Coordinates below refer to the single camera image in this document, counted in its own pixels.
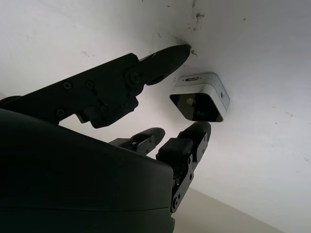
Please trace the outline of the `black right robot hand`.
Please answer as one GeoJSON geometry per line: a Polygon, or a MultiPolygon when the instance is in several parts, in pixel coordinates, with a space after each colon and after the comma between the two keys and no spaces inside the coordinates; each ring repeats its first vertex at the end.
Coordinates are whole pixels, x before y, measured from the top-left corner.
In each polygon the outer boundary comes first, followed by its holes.
{"type": "Polygon", "coordinates": [[[59,125],[76,115],[98,129],[138,106],[145,85],[181,67],[187,44],[140,60],[130,53],[0,102],[3,233],[171,233],[211,134],[196,122],[148,157],[162,128],[106,143],[59,125]]]}

